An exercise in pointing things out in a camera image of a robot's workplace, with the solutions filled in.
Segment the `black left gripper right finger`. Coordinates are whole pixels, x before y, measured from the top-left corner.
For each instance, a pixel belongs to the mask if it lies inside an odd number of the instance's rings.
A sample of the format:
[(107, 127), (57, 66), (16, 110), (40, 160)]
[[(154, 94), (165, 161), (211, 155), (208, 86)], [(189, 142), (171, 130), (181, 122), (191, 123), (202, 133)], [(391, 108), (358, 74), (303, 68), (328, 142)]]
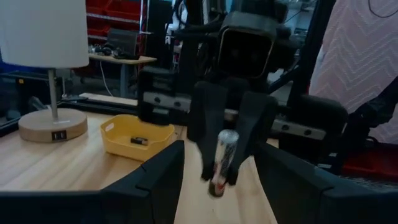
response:
[(398, 189), (338, 177), (264, 142), (254, 160), (278, 224), (398, 224)]

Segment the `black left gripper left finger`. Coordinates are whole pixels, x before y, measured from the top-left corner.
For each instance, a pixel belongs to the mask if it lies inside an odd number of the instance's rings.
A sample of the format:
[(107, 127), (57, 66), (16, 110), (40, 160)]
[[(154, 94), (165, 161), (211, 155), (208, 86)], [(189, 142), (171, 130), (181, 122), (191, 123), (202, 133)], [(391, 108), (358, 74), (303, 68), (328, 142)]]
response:
[(173, 224), (184, 157), (177, 140), (101, 190), (0, 192), (0, 224)]

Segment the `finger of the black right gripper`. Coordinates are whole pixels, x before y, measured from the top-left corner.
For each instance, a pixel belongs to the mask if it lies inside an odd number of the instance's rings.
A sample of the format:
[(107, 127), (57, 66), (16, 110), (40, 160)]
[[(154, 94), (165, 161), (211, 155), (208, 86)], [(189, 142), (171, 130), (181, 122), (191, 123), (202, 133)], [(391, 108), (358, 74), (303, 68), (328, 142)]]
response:
[(277, 107), (278, 101), (265, 93), (248, 91), (243, 95), (236, 120), (239, 139), (227, 177), (229, 185), (236, 184), (239, 167), (253, 154), (255, 143), (267, 139), (277, 114)]
[(187, 138), (195, 142), (203, 164), (201, 178), (208, 181), (214, 174), (218, 133), (224, 126), (224, 109), (228, 90), (220, 85), (200, 81), (195, 84), (188, 114)]

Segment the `silver Energizer battery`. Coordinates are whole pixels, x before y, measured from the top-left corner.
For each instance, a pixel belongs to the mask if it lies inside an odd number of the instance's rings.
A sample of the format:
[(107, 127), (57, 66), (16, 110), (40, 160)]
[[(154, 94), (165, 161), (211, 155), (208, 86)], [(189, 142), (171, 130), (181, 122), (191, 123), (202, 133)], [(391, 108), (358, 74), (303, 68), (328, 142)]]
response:
[(209, 182), (209, 194), (214, 198), (220, 198), (224, 194), (227, 183), (228, 171), (233, 160), (239, 134), (232, 129), (224, 129), (218, 135), (213, 177)]

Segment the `yellow plastic bin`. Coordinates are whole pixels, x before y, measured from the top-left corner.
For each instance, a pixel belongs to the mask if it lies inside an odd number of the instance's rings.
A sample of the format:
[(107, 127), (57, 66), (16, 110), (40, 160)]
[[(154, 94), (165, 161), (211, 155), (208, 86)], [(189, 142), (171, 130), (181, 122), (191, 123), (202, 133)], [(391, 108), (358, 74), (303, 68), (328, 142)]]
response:
[[(107, 153), (145, 162), (165, 149), (175, 134), (172, 124), (161, 126), (141, 121), (137, 116), (119, 114), (100, 126)], [(132, 144), (132, 137), (149, 140), (147, 146)]]

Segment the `grey metal mounting bar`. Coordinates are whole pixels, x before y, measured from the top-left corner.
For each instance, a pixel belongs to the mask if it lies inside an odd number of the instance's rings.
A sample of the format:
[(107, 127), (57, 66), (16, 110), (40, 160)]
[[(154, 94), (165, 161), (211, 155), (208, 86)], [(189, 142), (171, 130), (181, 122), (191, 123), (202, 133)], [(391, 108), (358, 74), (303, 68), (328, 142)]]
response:
[[(142, 106), (146, 104), (148, 106), (157, 107), (155, 112), (158, 114), (166, 114), (166, 110), (189, 112), (191, 99), (182, 96), (169, 96), (163, 93), (145, 91), (138, 102)], [(323, 140), (326, 136), (326, 131), (322, 129), (312, 128), (282, 119), (275, 119), (271, 130), (314, 140)]]

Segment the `black box unit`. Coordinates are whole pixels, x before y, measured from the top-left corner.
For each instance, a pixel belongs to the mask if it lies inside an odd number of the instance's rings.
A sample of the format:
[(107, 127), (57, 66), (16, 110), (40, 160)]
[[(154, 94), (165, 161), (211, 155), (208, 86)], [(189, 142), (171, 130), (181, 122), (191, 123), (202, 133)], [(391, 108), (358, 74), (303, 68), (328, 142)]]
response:
[[(175, 96), (174, 86), (174, 72), (164, 68), (145, 66), (137, 79), (137, 100), (142, 98), (145, 91)], [(158, 114), (155, 112), (156, 109), (155, 106), (146, 104), (142, 106), (138, 102), (139, 119), (162, 126), (170, 124), (170, 110), (166, 110), (166, 114)]]

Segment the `background wooden table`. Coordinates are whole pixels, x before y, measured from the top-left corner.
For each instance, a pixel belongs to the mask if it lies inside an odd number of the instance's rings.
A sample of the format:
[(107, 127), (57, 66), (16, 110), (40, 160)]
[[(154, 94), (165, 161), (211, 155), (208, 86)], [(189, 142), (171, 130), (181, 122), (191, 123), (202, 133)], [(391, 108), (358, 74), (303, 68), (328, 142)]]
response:
[(133, 74), (137, 75), (139, 71), (139, 65), (140, 64), (145, 64), (145, 63), (151, 63), (155, 62), (157, 59), (154, 57), (147, 57), (147, 56), (139, 56), (137, 60), (133, 59), (117, 59), (113, 56), (105, 56), (105, 55), (99, 55), (99, 54), (93, 54), (89, 53), (89, 58), (93, 60), (99, 60), (99, 67), (101, 69), (101, 75), (103, 79), (103, 83), (105, 85), (105, 88), (107, 92), (111, 95), (112, 93), (110, 92), (107, 84), (106, 84), (106, 79), (102, 67), (102, 61), (108, 62), (108, 63), (115, 63), (115, 64), (121, 64), (121, 69), (120, 69), (120, 78), (119, 78), (119, 94), (121, 98), (126, 98), (128, 93), (129, 93), (129, 78), (130, 78), (130, 71), (133, 71)]

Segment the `person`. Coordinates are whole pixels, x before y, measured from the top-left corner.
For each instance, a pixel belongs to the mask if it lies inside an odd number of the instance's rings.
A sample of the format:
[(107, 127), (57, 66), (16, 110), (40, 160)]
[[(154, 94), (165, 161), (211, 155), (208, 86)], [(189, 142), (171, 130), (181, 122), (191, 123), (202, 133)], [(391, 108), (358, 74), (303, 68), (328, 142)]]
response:
[(349, 113), (376, 97), (395, 104), (390, 121), (369, 134), (398, 145), (398, 0), (336, 0), (309, 94)]

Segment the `red tilted bin rack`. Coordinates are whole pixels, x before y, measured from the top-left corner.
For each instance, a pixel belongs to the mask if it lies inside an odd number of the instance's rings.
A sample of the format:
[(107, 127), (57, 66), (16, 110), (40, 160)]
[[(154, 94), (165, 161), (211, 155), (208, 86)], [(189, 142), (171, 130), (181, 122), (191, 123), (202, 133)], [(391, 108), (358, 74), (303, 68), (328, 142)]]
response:
[(110, 29), (147, 31), (150, 0), (85, 0), (88, 37), (106, 40)]

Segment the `white shade wooden base lamp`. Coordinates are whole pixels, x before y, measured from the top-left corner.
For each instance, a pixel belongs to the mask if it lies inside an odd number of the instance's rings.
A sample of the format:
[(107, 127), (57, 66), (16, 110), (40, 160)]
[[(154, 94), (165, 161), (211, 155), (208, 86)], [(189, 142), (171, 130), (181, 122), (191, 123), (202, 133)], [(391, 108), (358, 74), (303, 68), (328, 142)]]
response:
[(4, 63), (48, 73), (50, 107), (19, 119), (22, 139), (60, 142), (87, 131), (86, 114), (57, 107), (55, 86), (56, 70), (89, 64), (85, 0), (0, 0), (0, 53)]

